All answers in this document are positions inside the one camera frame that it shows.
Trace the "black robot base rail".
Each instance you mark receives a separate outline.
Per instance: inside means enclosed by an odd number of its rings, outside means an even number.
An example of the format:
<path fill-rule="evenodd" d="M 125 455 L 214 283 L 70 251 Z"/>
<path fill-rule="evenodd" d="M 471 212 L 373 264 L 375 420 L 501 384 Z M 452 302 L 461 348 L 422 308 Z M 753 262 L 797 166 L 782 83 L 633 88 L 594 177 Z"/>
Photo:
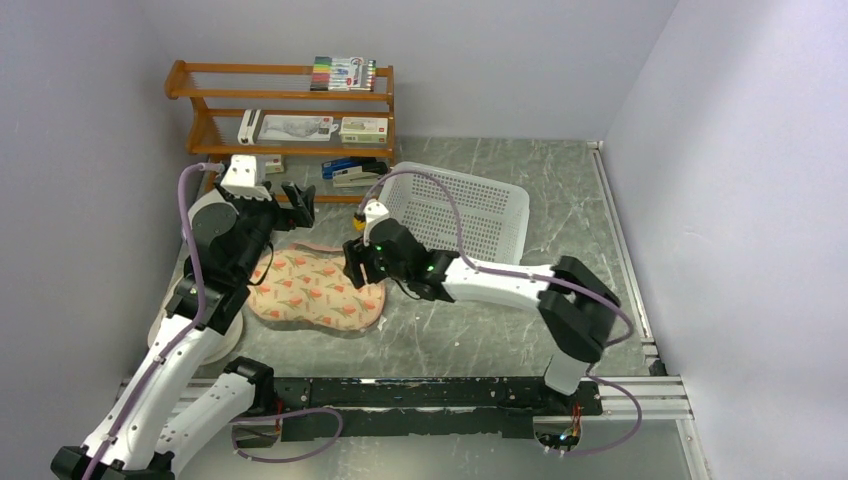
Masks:
<path fill-rule="evenodd" d="M 344 378 L 278 377 L 272 415 L 231 432 L 243 448 L 277 442 L 344 437 L 498 434 L 534 439 L 534 422 L 557 417 L 567 428 L 598 416 L 598 385 L 581 381 L 571 394 L 547 386 L 540 376 Z"/>

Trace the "floral pink mesh laundry bag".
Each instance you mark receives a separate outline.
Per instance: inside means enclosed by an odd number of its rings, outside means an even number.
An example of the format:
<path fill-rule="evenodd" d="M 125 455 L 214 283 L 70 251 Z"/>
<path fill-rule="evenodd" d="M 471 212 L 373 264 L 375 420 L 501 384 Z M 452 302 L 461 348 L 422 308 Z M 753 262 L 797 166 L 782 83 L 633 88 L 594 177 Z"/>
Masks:
<path fill-rule="evenodd" d="M 386 306 L 381 284 L 355 287 L 344 274 L 340 249 L 293 243 L 259 260 L 247 307 L 274 324 L 304 324 L 358 332 L 380 320 Z"/>

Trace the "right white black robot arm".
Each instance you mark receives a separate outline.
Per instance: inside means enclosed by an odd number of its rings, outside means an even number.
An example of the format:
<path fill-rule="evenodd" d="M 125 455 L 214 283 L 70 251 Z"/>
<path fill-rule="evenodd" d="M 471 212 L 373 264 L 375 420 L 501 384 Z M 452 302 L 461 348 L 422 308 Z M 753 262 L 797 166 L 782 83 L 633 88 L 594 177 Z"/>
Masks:
<path fill-rule="evenodd" d="M 618 297 L 572 256 L 553 265 L 483 262 L 429 249 L 394 219 L 345 242 L 342 251 L 343 272 L 357 289 L 391 279 L 417 300 L 482 302 L 539 315 L 558 348 L 539 389 L 553 414 L 576 403 L 585 372 L 600 361 L 623 315 Z"/>

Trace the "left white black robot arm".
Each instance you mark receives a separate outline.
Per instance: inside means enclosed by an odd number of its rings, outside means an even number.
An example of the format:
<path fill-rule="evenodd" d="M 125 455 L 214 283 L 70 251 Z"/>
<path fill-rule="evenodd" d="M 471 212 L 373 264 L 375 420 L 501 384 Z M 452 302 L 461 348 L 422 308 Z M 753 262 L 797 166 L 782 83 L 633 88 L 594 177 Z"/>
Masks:
<path fill-rule="evenodd" d="M 189 257 L 166 303 L 152 346 L 106 417 L 79 446 L 61 448 L 59 479 L 175 479 L 237 417 L 261 416 L 277 400 L 271 367 L 244 357 L 228 365 L 200 399 L 173 416 L 195 370 L 224 340 L 275 231 L 314 224 L 315 189 L 283 188 L 280 206 L 265 182 L 220 186 L 221 198 L 190 210 L 178 195 Z"/>

